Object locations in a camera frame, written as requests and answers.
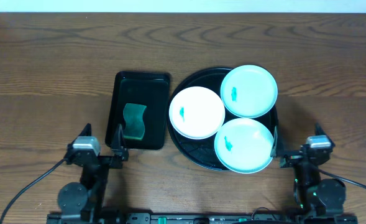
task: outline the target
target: white wall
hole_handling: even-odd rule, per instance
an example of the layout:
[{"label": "white wall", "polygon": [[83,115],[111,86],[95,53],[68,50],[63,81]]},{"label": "white wall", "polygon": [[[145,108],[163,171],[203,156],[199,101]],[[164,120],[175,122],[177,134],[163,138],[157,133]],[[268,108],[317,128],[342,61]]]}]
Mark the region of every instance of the white wall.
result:
[{"label": "white wall", "polygon": [[0,12],[366,13],[366,0],[0,0]]}]

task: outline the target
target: sponge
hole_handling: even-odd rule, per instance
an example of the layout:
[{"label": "sponge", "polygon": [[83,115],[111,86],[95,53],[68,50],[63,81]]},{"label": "sponge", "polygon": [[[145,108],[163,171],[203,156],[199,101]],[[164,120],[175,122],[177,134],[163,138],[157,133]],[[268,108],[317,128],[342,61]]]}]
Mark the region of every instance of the sponge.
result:
[{"label": "sponge", "polygon": [[138,105],[134,103],[126,103],[123,109],[123,118],[126,122],[123,137],[125,139],[139,140],[144,137],[145,126],[143,121],[143,114],[147,106]]}]

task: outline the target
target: black tray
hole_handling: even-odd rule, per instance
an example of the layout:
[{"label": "black tray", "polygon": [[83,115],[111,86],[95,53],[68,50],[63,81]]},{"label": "black tray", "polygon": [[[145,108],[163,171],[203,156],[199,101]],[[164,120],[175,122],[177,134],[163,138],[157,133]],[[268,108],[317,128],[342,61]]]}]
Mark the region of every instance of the black tray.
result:
[{"label": "black tray", "polygon": [[125,139],[131,149],[160,149],[165,142],[166,113],[170,79],[168,73],[119,72],[115,77],[111,109],[106,133],[106,144],[111,147],[118,124],[123,127],[126,103],[145,105],[143,114],[145,134],[142,140]]},{"label": "black tray", "polygon": [[[218,96],[220,96],[220,87],[224,77],[232,70],[232,68],[227,67],[217,67],[217,68],[207,68],[201,71],[198,71],[184,81],[182,81],[176,90],[173,92],[172,97],[169,101],[172,102],[172,99],[185,88],[189,88],[192,86],[202,86],[205,88],[209,88],[214,91]],[[230,113],[226,110],[226,118],[224,123],[238,118],[237,116]],[[170,137],[175,143],[176,147],[180,150],[180,152],[185,155],[189,160],[193,161],[199,166],[212,169],[212,170],[229,170],[223,164],[221,164],[220,160],[217,158],[217,155],[214,151],[214,138],[215,134],[209,138],[201,139],[201,140],[193,140],[186,138],[180,135],[170,123],[169,114],[167,114],[167,125],[170,133]],[[260,116],[258,118],[254,118],[254,120],[262,123],[265,127],[270,130],[274,137],[274,146],[273,151],[275,150],[275,146],[277,143],[277,125],[278,125],[278,116],[277,109],[275,106],[265,115]]]}]

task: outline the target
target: white plate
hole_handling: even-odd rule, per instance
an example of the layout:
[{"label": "white plate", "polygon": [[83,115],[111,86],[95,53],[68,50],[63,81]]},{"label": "white plate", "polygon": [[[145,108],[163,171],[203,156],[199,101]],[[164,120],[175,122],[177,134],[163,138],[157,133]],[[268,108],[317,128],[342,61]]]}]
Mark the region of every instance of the white plate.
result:
[{"label": "white plate", "polygon": [[278,87],[266,69],[244,65],[226,75],[220,95],[232,114],[241,118],[257,118],[273,107],[277,101]]},{"label": "white plate", "polygon": [[220,97],[212,90],[194,86],[186,88],[172,99],[169,118],[182,136],[205,139],[215,134],[224,122],[226,110]]},{"label": "white plate", "polygon": [[228,169],[251,174],[269,165],[273,142],[271,132],[262,123],[237,118],[221,127],[214,139],[214,150]]}]

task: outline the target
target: wood grain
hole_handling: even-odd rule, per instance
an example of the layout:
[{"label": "wood grain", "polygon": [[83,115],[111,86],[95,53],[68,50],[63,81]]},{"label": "wood grain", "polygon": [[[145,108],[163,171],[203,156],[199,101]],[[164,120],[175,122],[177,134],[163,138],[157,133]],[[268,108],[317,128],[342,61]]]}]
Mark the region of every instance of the wood grain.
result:
[{"label": "wood grain", "polygon": [[[304,143],[318,121],[337,144],[322,168],[366,184],[365,14],[0,14],[0,214],[86,123],[109,154],[103,142],[118,71],[170,72],[172,92],[199,69],[248,63],[277,80],[286,146]],[[195,213],[296,206],[293,171],[277,160],[253,175],[206,170],[168,134],[163,149],[130,154],[109,175],[107,205]],[[5,222],[45,223],[60,188],[80,172],[61,166]],[[348,185],[345,210],[366,223],[366,191]]]}]

